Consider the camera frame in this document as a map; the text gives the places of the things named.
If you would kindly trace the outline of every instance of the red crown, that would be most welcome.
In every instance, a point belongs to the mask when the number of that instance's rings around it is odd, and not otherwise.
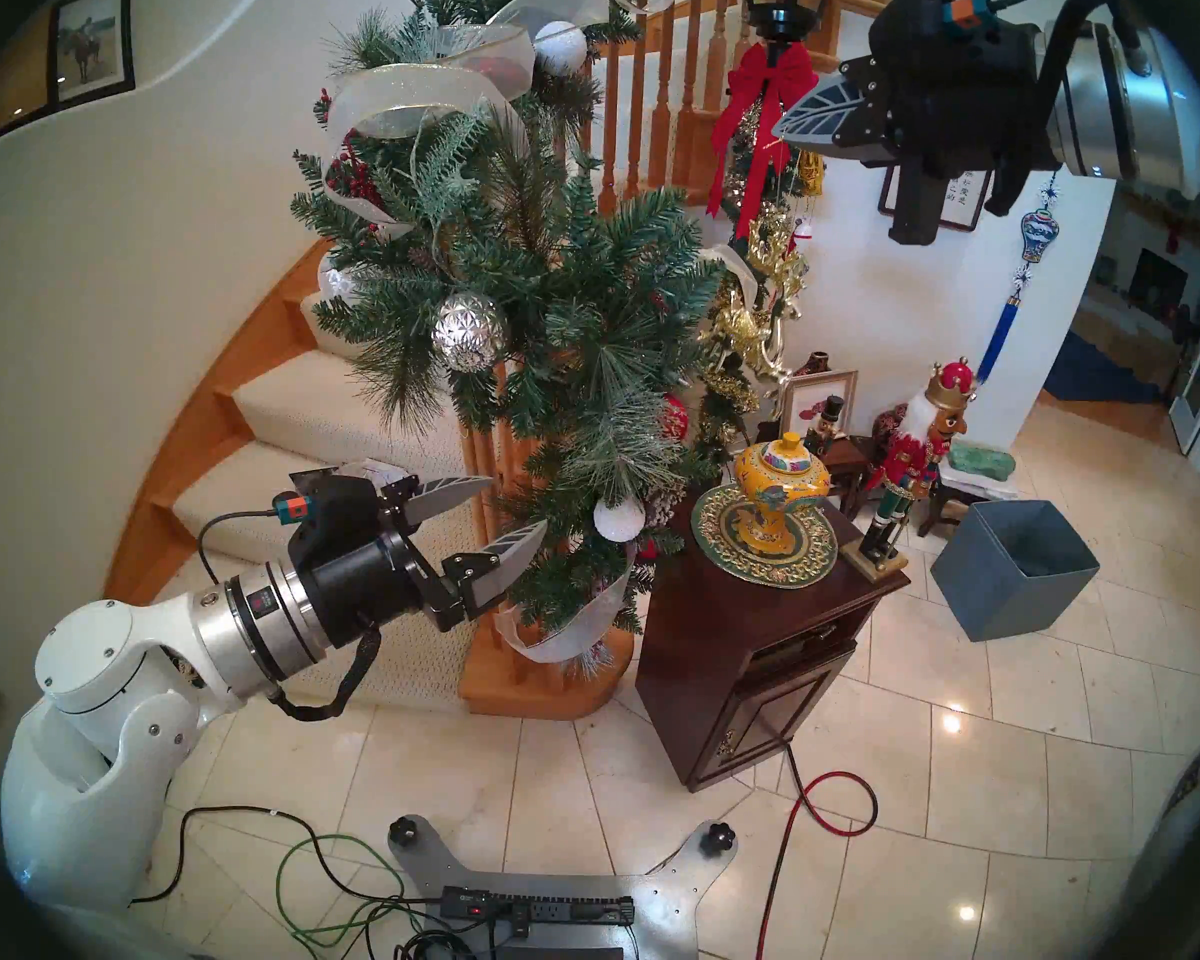
[[[946,367],[936,364],[932,368],[924,397],[937,407],[964,412],[974,400],[974,373],[968,368],[968,359],[961,356]]]

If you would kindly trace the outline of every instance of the jar lid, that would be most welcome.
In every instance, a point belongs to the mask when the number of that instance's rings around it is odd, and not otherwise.
[[[814,456],[794,432],[785,432],[782,439],[770,440],[761,456],[774,472],[788,475],[800,475],[814,466]]]

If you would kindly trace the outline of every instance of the red cable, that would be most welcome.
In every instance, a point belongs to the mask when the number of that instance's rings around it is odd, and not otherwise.
[[[796,784],[799,784],[799,770],[796,769],[796,755],[791,750],[791,745],[787,745],[787,757],[791,760],[791,773],[796,778]],[[866,791],[868,796],[871,798],[871,818],[860,829],[840,829],[838,826],[832,826],[827,820],[817,814],[817,809],[814,808],[814,803],[809,800],[809,792],[812,791],[817,785],[826,781],[827,778],[848,778],[850,781],[857,781]],[[782,846],[778,851],[778,863],[773,869],[773,882],[769,884],[769,899],[764,901],[764,918],[760,920],[760,938],[756,940],[756,960],[764,960],[764,936],[769,929],[769,912],[773,910],[773,895],[778,888],[778,875],[782,870],[782,858],[787,852],[787,841],[791,839],[791,829],[796,824],[796,816],[799,814],[802,806],[809,809],[810,816],[814,816],[815,822],[822,828],[835,834],[835,836],[845,836],[852,839],[853,836],[860,836],[864,832],[875,826],[876,817],[881,814],[881,803],[876,802],[875,792],[871,786],[868,785],[863,778],[857,774],[850,773],[848,770],[828,770],[820,778],[816,776],[812,781],[805,785],[804,790],[799,793],[799,798],[796,799],[796,804],[791,806],[791,812],[787,815],[787,829],[782,833]]]

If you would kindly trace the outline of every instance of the tile floor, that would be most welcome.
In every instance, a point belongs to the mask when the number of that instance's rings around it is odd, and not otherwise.
[[[845,840],[798,817],[770,960],[1073,953],[1115,906],[1200,746],[1199,478],[1169,450],[1046,406],[1014,451],[1022,482],[1062,509],[1102,571],[1045,634],[974,644],[929,575],[943,535],[907,530],[910,590],[881,602],[794,744],[808,775],[868,778],[878,826]],[[574,724],[360,706],[296,725],[253,702],[215,722],[175,776],[148,887],[168,882],[181,810],[197,804],[287,809],[384,856],[389,823],[415,811],[470,866],[546,874],[648,870],[701,821],[725,818],[742,844],[703,900],[698,944],[703,958],[748,960],[793,784],[769,761],[689,794],[635,672]],[[839,784],[815,802],[860,821],[863,793]],[[133,911],[223,960],[306,958],[275,900],[296,827],[200,816],[188,836],[176,894]],[[332,854],[353,887],[394,890],[360,848]],[[295,922],[353,910],[310,852],[284,884]],[[374,950],[403,935],[400,920],[383,923]],[[366,958],[365,943],[350,956]]]

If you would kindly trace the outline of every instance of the wooden cabinet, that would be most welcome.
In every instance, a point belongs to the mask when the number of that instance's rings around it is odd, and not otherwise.
[[[826,509],[840,542],[862,536]],[[659,562],[636,690],[689,791],[782,751],[858,647],[875,604],[908,583],[872,584],[845,560],[808,588],[767,588],[715,566],[689,528],[684,551]]]

